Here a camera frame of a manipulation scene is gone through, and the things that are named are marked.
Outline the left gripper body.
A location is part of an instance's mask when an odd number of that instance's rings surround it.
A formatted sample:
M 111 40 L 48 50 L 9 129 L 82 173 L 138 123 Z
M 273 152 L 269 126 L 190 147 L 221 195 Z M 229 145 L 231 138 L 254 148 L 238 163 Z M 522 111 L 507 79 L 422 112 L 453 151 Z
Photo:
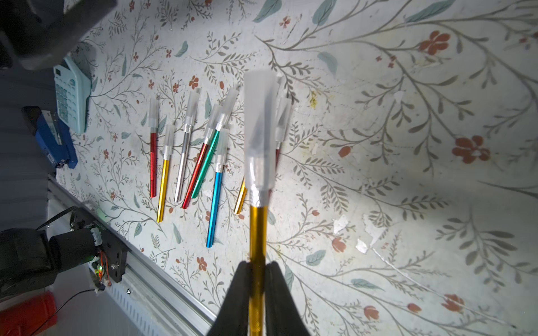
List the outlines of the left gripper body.
M 1 31 L 12 52 L 1 45 L 1 69 L 17 58 L 26 70 L 54 67 L 92 27 L 117 6 L 117 1 L 80 1 L 48 26 L 42 25 L 30 1 L 1 2 Z

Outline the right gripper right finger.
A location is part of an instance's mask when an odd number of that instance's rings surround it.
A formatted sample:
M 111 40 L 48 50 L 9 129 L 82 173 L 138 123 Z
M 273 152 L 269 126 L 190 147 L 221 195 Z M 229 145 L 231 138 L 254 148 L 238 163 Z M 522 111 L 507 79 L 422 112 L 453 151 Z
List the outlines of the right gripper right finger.
M 301 320 L 280 266 L 276 262 L 266 266 L 264 292 L 267 335 L 310 335 Z

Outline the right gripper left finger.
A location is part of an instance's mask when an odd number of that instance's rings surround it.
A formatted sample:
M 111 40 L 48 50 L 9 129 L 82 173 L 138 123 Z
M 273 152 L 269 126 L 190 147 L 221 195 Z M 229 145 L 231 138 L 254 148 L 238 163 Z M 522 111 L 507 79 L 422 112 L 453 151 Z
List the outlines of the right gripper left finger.
M 247 335 L 251 287 L 251 265 L 242 261 L 235 271 L 221 309 L 207 336 Z

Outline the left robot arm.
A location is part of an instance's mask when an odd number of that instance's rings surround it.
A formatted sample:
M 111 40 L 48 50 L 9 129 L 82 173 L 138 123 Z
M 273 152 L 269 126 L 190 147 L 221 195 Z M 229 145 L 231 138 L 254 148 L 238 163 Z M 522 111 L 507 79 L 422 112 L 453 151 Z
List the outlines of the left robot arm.
M 60 64 L 68 53 L 102 18 L 116 1 L 79 1 L 55 22 L 45 27 L 30 1 L 1 2 L 1 31 L 12 50 L 1 52 L 11 65 L 15 55 L 27 70 L 42 70 Z M 43 227 L 12 228 L 1 232 L 1 297 L 10 297 L 53 284 L 57 275 L 101 256 L 116 283 L 126 266 L 126 245 L 83 207 L 73 206 L 55 216 L 71 214 L 74 230 L 48 237 Z

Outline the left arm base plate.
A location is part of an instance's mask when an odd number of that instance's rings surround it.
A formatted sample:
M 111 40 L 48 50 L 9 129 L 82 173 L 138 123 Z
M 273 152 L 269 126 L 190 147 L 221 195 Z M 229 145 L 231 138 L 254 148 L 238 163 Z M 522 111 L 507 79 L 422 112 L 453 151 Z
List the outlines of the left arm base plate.
M 71 213 L 70 225 L 73 230 L 91 231 L 97 253 L 89 265 L 99 281 L 106 286 L 120 283 L 126 272 L 128 252 L 126 244 L 84 208 L 75 208 Z

